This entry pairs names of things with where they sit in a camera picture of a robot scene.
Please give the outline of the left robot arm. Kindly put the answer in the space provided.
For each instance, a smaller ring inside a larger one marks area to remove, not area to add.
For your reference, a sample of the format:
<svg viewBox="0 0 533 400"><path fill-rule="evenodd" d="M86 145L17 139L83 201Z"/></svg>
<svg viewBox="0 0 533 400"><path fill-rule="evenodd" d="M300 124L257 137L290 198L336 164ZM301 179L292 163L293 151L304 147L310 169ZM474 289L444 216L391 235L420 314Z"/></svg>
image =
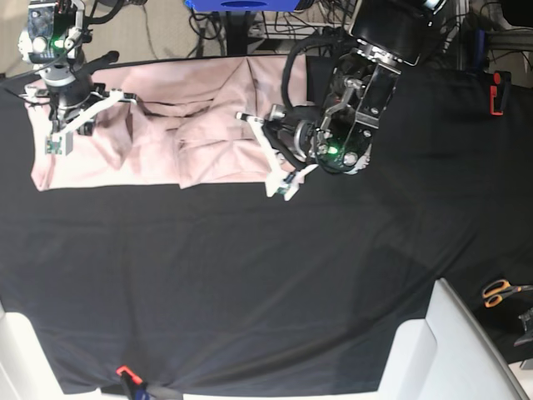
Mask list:
<svg viewBox="0 0 533 400"><path fill-rule="evenodd" d="M358 1L351 25L339 35L321 33L299 41L281 77L281 104L265 118L240 112L266 156L266 195L289 201L307 174L321 168L353 175L364 169L401 75L417 65L424 35L442 1ZM326 95L317 105L295 105L288 86L296 57L307 48L332 47L335 65Z"/></svg>

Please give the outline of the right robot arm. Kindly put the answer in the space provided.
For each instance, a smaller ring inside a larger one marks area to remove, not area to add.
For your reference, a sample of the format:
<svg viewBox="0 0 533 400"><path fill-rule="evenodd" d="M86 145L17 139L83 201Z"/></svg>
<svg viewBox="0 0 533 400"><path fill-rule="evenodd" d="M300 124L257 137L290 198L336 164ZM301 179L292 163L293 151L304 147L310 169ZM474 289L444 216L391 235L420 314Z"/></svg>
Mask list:
<svg viewBox="0 0 533 400"><path fill-rule="evenodd" d="M92 41L92 25L110 22L126 5L116 1L111 10L96 17L86 14L84 1L31 1L27 23L18 39L22 60L32 66L14 77L1 76L1 89L32 107L48 106L49 132L44 152L67 156L74 135L92 135L99 113L117 103L135 103L137 96L121 89L106 89L92 75L119 59L110 51L87 61L82 45Z"/></svg>

